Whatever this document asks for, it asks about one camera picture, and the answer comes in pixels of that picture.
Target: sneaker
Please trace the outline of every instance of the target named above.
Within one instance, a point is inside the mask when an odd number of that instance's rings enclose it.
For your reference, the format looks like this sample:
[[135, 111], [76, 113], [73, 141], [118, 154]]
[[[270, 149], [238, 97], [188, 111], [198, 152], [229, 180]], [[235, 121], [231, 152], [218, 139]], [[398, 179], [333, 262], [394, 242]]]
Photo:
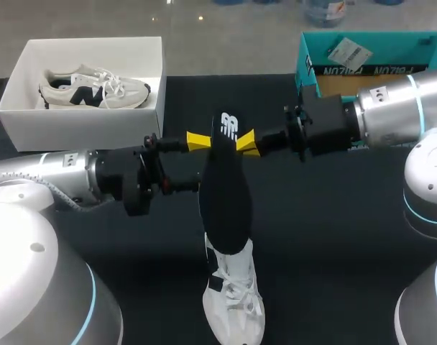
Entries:
[[235, 255], [217, 252], [206, 235], [210, 270], [203, 295], [204, 312], [221, 345], [259, 345], [265, 330], [265, 309], [257, 289], [253, 243]]
[[46, 70], [40, 82], [46, 109], [133, 109], [148, 99], [150, 86], [103, 68], [81, 65], [72, 73]]

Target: black table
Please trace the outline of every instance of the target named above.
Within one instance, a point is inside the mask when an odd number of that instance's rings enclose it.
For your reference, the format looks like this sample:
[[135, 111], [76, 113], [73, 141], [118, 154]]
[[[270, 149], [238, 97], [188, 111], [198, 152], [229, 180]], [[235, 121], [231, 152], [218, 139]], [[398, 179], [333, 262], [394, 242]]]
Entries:
[[[251, 127], [277, 126], [285, 104], [295, 105], [293, 75], [169, 77], [165, 136], [207, 134], [223, 105]], [[245, 159], [264, 345], [397, 344], [397, 299], [437, 260], [437, 241], [403, 219], [408, 151], [357, 150], [305, 164], [289, 152]], [[0, 159], [17, 155], [0, 125]], [[189, 177], [204, 158], [170, 154], [163, 162], [171, 175]], [[196, 195], [158, 197], [144, 218], [114, 203], [58, 213], [57, 223], [119, 301], [124, 345], [217, 344], [201, 302], [207, 273]]]

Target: robotic arm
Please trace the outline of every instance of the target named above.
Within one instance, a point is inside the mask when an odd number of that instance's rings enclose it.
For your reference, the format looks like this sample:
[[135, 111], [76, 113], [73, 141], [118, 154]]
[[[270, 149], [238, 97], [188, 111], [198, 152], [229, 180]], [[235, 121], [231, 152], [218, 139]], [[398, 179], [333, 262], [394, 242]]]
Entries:
[[316, 86], [304, 86], [295, 113], [285, 112], [285, 128], [252, 130], [236, 148], [264, 156], [289, 147], [305, 161], [306, 152], [344, 151], [359, 140], [370, 148], [413, 142], [405, 164], [405, 217], [415, 230], [437, 238], [437, 70], [362, 89], [348, 103], [340, 95], [319, 98]]
[[[251, 130], [237, 139], [236, 149], [263, 157], [289, 148], [305, 161], [306, 152], [317, 156], [344, 151], [358, 141], [371, 148], [417, 142], [405, 165], [405, 216], [414, 229], [437, 238], [437, 70], [360, 90], [349, 103], [342, 103], [340, 95], [319, 98], [316, 86], [304, 86], [299, 106], [295, 111], [286, 108], [285, 115], [284, 127], [262, 133]], [[59, 208], [88, 211], [114, 199], [124, 204], [130, 216], [148, 214], [156, 190], [169, 195], [199, 189], [198, 176], [186, 181], [169, 178], [160, 153], [210, 146], [210, 137], [187, 132], [182, 140], [146, 137], [142, 147], [52, 152], [1, 161], [0, 247], [8, 249], [0, 250], [0, 260], [17, 258], [7, 273], [0, 270], [0, 345], [22, 344], [26, 335], [32, 342], [27, 339], [23, 344], [59, 344], [57, 334], [63, 335], [64, 344], [120, 344], [122, 318], [111, 293], [38, 212], [54, 202]], [[12, 238], [17, 239], [15, 246]], [[22, 264], [28, 260], [34, 264]], [[421, 294], [428, 300], [419, 298]], [[70, 295], [75, 297], [64, 300]], [[15, 301], [13, 296], [22, 299]], [[419, 313], [423, 307], [427, 312]], [[59, 322], [59, 316], [53, 315], [57, 309], [63, 311]], [[51, 318], [56, 322], [50, 327], [32, 333], [38, 320], [43, 324]], [[422, 322], [429, 318], [434, 323]], [[399, 299], [395, 328], [400, 345], [437, 344], [434, 325], [437, 264]], [[426, 337], [428, 332], [435, 334], [433, 339]]]

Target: shoelace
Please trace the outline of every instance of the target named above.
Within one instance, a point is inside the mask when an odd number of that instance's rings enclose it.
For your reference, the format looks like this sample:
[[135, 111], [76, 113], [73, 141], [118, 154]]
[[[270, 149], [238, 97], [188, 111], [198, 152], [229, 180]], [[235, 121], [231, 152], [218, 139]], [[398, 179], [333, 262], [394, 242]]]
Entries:
[[114, 75], [109, 70], [104, 68], [97, 68], [98, 82], [94, 83], [95, 86], [102, 86], [102, 99], [105, 106], [110, 109], [106, 102], [106, 87], [108, 86], [116, 97], [124, 97], [125, 91], [123, 89], [122, 81], [119, 80], [119, 75]]
[[226, 305], [229, 308], [237, 305], [242, 305], [247, 314], [258, 316], [262, 315], [259, 296], [254, 289], [254, 285], [250, 279], [238, 280], [230, 277], [223, 268], [219, 270], [219, 274], [224, 279], [224, 287], [226, 291]]

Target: cable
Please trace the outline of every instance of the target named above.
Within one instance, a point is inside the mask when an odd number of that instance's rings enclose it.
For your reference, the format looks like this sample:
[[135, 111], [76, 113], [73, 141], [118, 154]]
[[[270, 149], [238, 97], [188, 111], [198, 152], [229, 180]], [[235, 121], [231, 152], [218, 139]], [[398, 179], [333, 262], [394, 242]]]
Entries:
[[11, 180], [16, 180], [16, 179], [29, 180], [29, 181], [38, 183], [40, 185], [45, 185], [46, 187], [48, 187], [51, 190], [51, 192], [53, 194], [55, 194], [58, 198], [60, 198], [68, 206], [70, 206], [74, 211], [77, 211], [77, 212], [93, 211], [96, 208], [101, 207], [101, 206], [105, 205], [106, 203], [114, 200], [112, 197], [109, 197], [109, 198], [106, 198], [106, 200], [104, 200], [103, 202], [101, 202], [100, 204], [98, 204], [96, 206], [82, 207], [82, 206], [79, 206], [75, 201], [73, 201], [72, 198], [70, 198], [67, 194], [62, 192], [55, 185], [47, 182], [46, 180], [43, 180], [41, 177], [31, 176], [30, 174], [25, 175], [25, 174], [17, 173], [17, 172], [8, 172], [8, 173], [4, 173], [4, 174], [0, 175], [0, 183], [11, 181]]

